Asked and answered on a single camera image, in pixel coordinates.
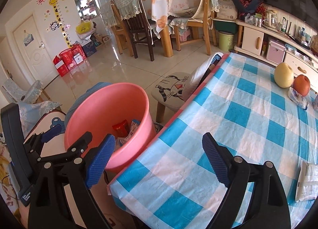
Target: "door handle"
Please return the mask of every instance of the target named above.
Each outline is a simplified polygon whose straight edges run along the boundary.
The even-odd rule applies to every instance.
[[[300,66],[299,66],[299,67],[297,67],[297,69],[298,69],[300,72],[302,72],[302,73],[304,73],[304,74],[307,74],[307,71],[306,71],[306,70],[304,70],[304,69],[302,69]]]
[[[260,49],[260,37],[257,38],[256,49]]]
[[[43,41],[41,41],[40,45],[39,45],[39,48],[42,47],[42,48],[45,48],[45,45],[43,43]]]

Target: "metal screw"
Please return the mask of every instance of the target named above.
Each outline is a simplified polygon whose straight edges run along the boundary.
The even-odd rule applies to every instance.
[[[267,166],[268,168],[272,168],[274,165],[273,165],[272,162],[267,161],[267,162],[266,162],[266,166]]]
[[[80,164],[82,162],[82,158],[78,157],[74,159],[75,164]]]
[[[44,165],[44,168],[45,168],[45,169],[48,169],[48,168],[50,168],[50,167],[51,167],[51,163],[50,163],[50,162],[45,163],[45,165]]]
[[[240,156],[236,156],[236,157],[234,157],[234,161],[240,163],[243,161],[243,159]]]

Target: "doorway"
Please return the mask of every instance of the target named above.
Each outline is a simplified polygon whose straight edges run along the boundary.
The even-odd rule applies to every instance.
[[[33,15],[26,19],[13,35],[33,77],[40,80],[44,87],[47,86],[58,76],[58,72],[42,42]]]

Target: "drawer handle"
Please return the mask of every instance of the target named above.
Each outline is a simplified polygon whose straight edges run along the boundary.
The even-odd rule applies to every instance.
[[[297,69],[298,69],[300,72],[303,72],[304,74],[307,74],[307,71],[306,71],[306,70],[304,70],[304,69],[302,69],[300,66],[299,66],[299,67],[297,67]]]
[[[257,38],[256,49],[260,49],[260,37]]]

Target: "blue and white tablecloth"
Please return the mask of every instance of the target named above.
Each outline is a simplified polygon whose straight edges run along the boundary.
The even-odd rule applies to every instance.
[[[226,188],[202,149],[210,132],[233,155],[247,162],[274,163],[294,228],[314,201],[295,203],[301,159],[317,164],[318,113],[298,108],[274,69],[231,54],[177,119],[120,176],[110,190],[116,204],[152,229],[206,228]],[[315,95],[310,93],[312,101]],[[249,183],[233,226],[244,219]]]

